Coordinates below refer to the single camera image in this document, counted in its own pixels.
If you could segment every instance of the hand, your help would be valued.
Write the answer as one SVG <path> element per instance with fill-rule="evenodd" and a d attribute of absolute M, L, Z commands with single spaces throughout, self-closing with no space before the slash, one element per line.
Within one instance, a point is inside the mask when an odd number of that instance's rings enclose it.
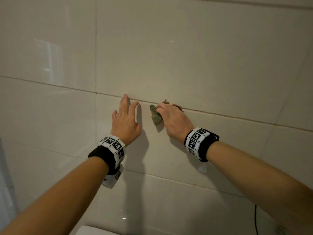
<path fill-rule="evenodd" d="M 160 103 L 156 112 L 161 114 L 167 134 L 181 143 L 184 143 L 187 134 L 195 128 L 177 106 Z"/>
<path fill-rule="evenodd" d="M 119 113 L 116 117 L 117 110 L 112 114 L 111 134 L 119 137 L 122 142 L 128 146 L 135 141 L 141 134 L 141 125 L 135 121 L 136 106 L 139 102 L 133 102 L 128 110 L 128 96 L 124 95 L 119 103 Z"/>

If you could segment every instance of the white toilet lid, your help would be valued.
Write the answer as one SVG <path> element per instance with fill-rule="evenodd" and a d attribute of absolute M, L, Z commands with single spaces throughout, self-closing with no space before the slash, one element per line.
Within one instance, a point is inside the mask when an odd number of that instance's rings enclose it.
<path fill-rule="evenodd" d="M 81 226 L 78 229 L 76 235 L 118 235 L 118 234 L 95 227 Z"/>

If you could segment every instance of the forearm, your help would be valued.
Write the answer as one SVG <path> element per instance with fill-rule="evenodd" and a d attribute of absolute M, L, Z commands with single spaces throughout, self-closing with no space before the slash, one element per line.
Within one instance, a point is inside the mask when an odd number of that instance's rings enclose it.
<path fill-rule="evenodd" d="M 312 232 L 313 191 L 262 160 L 222 142 L 214 142 L 207 160 L 248 199 L 297 234 Z"/>
<path fill-rule="evenodd" d="M 82 217 L 109 171 L 91 157 L 18 215 L 1 235 L 69 234 Z"/>

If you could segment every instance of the person's left arm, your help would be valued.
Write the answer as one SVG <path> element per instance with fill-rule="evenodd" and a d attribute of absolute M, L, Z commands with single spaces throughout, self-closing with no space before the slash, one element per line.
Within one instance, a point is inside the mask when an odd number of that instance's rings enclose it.
<path fill-rule="evenodd" d="M 124 95 L 118 117 L 117 110 L 112 114 L 111 134 L 126 146 L 141 134 L 141 126 L 135 122 L 138 104 L 134 102 L 128 107 L 127 95 Z M 88 158 L 19 214 L 0 235 L 69 234 L 92 202 L 108 171 L 109 166 L 101 158 Z"/>

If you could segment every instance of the person's left hand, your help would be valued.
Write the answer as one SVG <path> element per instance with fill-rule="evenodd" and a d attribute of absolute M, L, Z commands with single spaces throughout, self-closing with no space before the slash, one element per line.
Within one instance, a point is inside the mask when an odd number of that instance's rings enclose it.
<path fill-rule="evenodd" d="M 136 106 L 139 102 L 133 102 L 128 107 L 127 99 L 128 96 L 125 94 L 119 103 L 118 117 L 116 117 L 117 110 L 113 112 L 111 129 L 111 134 L 119 137 L 126 146 L 134 142 L 141 134 L 141 125 L 135 121 Z"/>

